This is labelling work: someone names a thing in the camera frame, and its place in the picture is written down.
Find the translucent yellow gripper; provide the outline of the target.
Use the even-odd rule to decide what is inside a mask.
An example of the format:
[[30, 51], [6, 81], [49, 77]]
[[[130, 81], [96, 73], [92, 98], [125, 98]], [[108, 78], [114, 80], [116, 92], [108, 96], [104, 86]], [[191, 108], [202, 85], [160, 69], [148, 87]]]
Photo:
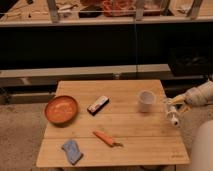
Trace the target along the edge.
[[191, 107], [185, 102], [186, 98], [183, 94], [177, 95], [173, 98], [165, 98], [163, 100], [165, 111], [176, 111], [178, 114], [183, 114], [191, 109]]

